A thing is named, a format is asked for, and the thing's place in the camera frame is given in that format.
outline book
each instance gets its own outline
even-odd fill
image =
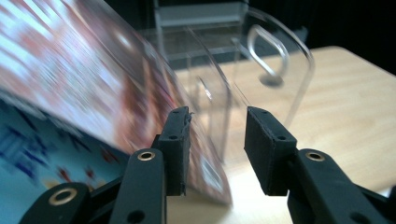
[[[120,176],[172,109],[194,111],[163,57],[105,2],[14,0],[0,8],[0,177],[7,180],[0,199],[13,204],[2,203],[0,216],[10,223],[57,183],[95,189]],[[21,143],[10,147],[11,137]],[[189,188],[230,203],[213,144],[193,117],[190,162]]]

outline light wood surface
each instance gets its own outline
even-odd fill
[[[254,62],[237,68],[224,64],[222,69],[250,105],[269,110],[282,122],[290,106],[301,100],[288,127],[298,148],[328,153],[353,182],[368,189],[396,185],[396,77],[345,49],[312,53],[316,69],[305,94],[298,92],[306,77],[303,66],[292,67],[294,75],[288,74],[278,89],[260,83],[262,70]],[[278,63],[271,58],[267,62]],[[243,149],[245,120],[244,105],[234,105],[224,158],[233,205],[189,192],[187,197],[168,198],[169,223],[291,223],[287,198],[265,196],[251,169]]]

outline transparent acrylic container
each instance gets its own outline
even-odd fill
[[[140,34],[154,46],[175,71],[190,98],[189,107],[222,160],[232,107],[231,88],[202,39],[190,27]]]
[[[255,8],[246,11],[239,31],[229,79],[237,102],[269,110],[289,127],[315,69],[310,50],[284,24]]]

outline screw hole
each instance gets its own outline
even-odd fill
[[[324,161],[324,157],[316,152],[307,152],[305,156],[311,161]]]
[[[49,198],[49,204],[53,206],[62,205],[72,201],[77,195],[76,189],[60,189],[52,194]]]
[[[137,224],[145,219],[145,214],[142,211],[134,211],[128,216],[128,223]]]
[[[140,153],[137,158],[141,161],[150,161],[155,157],[155,153],[153,152],[142,152]]]
[[[360,223],[360,224],[370,224],[371,221],[364,215],[362,215],[361,213],[351,213],[350,214],[350,218],[352,220],[354,220],[356,223]]]

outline plastic handle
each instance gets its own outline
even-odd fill
[[[282,58],[282,66],[280,69],[276,72],[274,71],[265,61],[263,61],[257,54],[256,51],[254,50],[254,43],[256,41],[257,36],[260,36],[264,40],[266,40],[271,46],[273,46],[275,49],[280,54],[280,57]],[[286,50],[285,46],[282,44],[280,40],[278,40],[276,37],[271,35],[269,32],[264,30],[260,25],[253,25],[247,35],[247,48],[248,51],[253,57],[254,61],[256,61],[271,77],[276,77],[276,78],[281,78],[283,77],[289,67],[289,53]]]

